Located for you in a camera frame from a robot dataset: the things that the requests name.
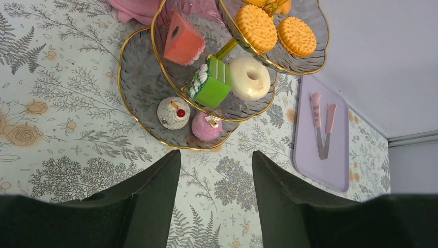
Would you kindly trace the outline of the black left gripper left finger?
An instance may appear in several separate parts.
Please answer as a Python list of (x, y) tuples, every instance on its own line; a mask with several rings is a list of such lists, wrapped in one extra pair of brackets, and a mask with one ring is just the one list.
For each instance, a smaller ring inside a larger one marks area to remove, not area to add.
[(173, 150), (83, 200), (1, 196), (1, 247), (166, 247), (181, 168)]

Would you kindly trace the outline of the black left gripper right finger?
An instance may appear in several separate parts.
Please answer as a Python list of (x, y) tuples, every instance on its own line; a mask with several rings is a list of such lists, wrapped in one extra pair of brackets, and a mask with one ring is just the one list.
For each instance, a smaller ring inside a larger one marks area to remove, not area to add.
[(437, 247), (437, 195), (384, 194), (356, 202), (252, 157), (264, 247)]

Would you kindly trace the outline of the lilac plastic tray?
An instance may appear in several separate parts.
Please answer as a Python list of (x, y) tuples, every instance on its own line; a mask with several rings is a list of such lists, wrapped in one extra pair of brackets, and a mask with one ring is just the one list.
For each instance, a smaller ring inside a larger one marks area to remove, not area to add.
[[(346, 192), (349, 187), (349, 109), (345, 100), (312, 75), (300, 82), (298, 118), (295, 130), (293, 162), (296, 170), (326, 187)], [(335, 103), (337, 110), (331, 134), (328, 158), (320, 160), (310, 96), (320, 93), (321, 131), (325, 142), (326, 109)]]

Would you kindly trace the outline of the grey speckled cake ball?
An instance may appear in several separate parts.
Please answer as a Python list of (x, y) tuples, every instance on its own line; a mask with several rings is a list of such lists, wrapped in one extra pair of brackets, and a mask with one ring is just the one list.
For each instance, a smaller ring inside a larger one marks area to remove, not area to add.
[(191, 110), (189, 105), (180, 97), (169, 97), (160, 102), (157, 117), (167, 129), (182, 129), (189, 121)]

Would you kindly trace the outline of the pink sugared cake ball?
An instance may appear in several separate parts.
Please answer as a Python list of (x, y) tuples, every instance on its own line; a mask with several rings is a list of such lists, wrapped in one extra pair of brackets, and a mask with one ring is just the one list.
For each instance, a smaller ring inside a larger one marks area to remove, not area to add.
[(192, 120), (192, 133), (201, 141), (213, 141), (223, 133), (222, 120), (199, 112)]

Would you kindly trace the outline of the pink handled tongs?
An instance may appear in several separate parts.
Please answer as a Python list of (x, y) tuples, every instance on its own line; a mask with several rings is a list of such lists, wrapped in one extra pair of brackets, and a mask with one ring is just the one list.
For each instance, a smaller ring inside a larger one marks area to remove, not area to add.
[(320, 107), (320, 93), (314, 93), (310, 96), (310, 102), (312, 107), (312, 118), (314, 122), (314, 127), (316, 130), (316, 140), (317, 140), (317, 150), (320, 160), (325, 160), (328, 158), (330, 150), (331, 134), (334, 125), (335, 113), (337, 110), (337, 105), (335, 103), (327, 106), (326, 109), (326, 125), (325, 125), (325, 142), (323, 144), (322, 131), (321, 131), (321, 107)]

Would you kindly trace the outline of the white glazed donut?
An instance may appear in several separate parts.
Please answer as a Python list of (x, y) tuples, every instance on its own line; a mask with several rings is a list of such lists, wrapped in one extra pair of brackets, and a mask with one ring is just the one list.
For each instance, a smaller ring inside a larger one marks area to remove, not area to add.
[(263, 98), (271, 86), (268, 69), (250, 56), (239, 56), (229, 64), (231, 91), (243, 101)]

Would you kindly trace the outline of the green striped cake piece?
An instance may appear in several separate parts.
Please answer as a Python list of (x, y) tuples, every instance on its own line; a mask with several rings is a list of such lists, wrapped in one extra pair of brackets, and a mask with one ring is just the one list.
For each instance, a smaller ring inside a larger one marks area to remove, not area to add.
[(231, 91), (229, 65), (210, 56), (195, 72), (186, 93), (200, 105), (214, 109)]

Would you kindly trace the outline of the three-tier glass cake stand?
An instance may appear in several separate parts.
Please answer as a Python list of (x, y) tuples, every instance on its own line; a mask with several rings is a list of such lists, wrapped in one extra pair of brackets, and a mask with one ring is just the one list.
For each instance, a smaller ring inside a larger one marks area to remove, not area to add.
[[(158, 141), (181, 149), (217, 147), (241, 122), (266, 111), (272, 112), (278, 94), (292, 95), (301, 75), (316, 73), (324, 66), (330, 31), (318, 1), (298, 1), (290, 12), (314, 30), (318, 41), (316, 51), (305, 58), (289, 55), (280, 45), (267, 54), (258, 54), (242, 37), (234, 20), (242, 6), (241, 1), (163, 1), (151, 25), (134, 32), (123, 44), (117, 77), (120, 95), (132, 116)], [(179, 65), (164, 57), (174, 13), (193, 24), (206, 42), (205, 52), (191, 65)], [(232, 39), (238, 45), (225, 57), (225, 62), (249, 55), (260, 61), (271, 78), (267, 95), (256, 101), (244, 101), (229, 94), (215, 109), (197, 104), (186, 93), (195, 71)], [(190, 123), (178, 130), (165, 128), (157, 109), (169, 97), (176, 97), (189, 106), (190, 119), (201, 112), (221, 119), (222, 133), (212, 141), (202, 141), (193, 134)]]

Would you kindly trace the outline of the pink cake slice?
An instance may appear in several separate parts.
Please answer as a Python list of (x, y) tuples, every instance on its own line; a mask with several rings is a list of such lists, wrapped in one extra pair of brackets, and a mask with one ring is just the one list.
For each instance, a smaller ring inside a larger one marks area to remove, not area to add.
[(206, 47), (199, 30), (180, 13), (173, 11), (169, 26), (164, 58), (188, 66), (201, 57)]

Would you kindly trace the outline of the yellow round biscuit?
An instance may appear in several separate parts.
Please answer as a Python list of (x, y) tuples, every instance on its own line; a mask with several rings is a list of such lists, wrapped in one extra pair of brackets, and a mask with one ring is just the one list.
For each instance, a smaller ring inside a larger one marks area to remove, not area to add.
[(311, 28), (296, 17), (282, 20), (277, 27), (277, 34), (280, 44), (293, 56), (309, 56), (317, 47), (317, 40)]
[(277, 31), (273, 20), (261, 8), (244, 5), (236, 15), (236, 22), (244, 38), (259, 53), (271, 51), (277, 43)]

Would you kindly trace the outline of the orange swirl cookie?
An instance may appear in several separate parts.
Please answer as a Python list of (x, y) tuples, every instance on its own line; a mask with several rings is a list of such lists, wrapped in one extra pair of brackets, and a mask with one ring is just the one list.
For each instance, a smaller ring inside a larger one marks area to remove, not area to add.
[(276, 9), (276, 14), (287, 15), (292, 9), (292, 0), (287, 0)]

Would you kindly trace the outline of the yellow jam-dot cookie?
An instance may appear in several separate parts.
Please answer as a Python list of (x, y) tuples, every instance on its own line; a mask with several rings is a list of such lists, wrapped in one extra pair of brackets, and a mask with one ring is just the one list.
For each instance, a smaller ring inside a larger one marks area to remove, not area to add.
[(255, 5), (257, 7), (263, 7), (267, 3), (267, 0), (242, 0), (242, 2), (245, 4)]

